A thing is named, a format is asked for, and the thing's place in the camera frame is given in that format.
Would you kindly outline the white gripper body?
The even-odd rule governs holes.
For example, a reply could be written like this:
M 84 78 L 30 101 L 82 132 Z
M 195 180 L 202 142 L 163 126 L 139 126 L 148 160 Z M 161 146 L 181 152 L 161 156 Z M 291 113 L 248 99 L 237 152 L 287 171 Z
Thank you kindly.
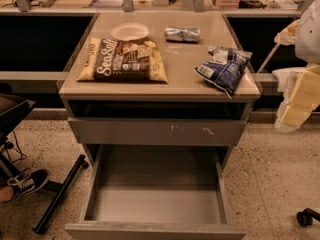
M 279 45 L 294 45 L 296 42 L 296 32 L 299 20 L 295 20 L 281 30 L 274 38 L 274 42 Z

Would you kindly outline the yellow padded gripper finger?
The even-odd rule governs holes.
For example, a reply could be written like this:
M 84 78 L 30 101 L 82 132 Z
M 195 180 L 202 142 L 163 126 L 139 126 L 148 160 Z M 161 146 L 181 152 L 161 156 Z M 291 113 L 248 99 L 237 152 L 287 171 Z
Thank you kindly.
M 294 87 L 283 93 L 276 114 L 275 128 L 282 133 L 299 129 L 320 105 L 320 65 L 304 67 Z

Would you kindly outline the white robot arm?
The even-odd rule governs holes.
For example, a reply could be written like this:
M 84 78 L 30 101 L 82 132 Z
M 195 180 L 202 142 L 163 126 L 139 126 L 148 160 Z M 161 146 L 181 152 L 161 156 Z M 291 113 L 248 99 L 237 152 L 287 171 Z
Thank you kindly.
M 295 54 L 307 62 L 306 67 L 274 70 L 277 91 L 283 93 L 276 114 L 275 128 L 290 133 L 310 117 L 320 105 L 320 0 L 314 0 L 297 23 L 285 33 L 294 35 Z

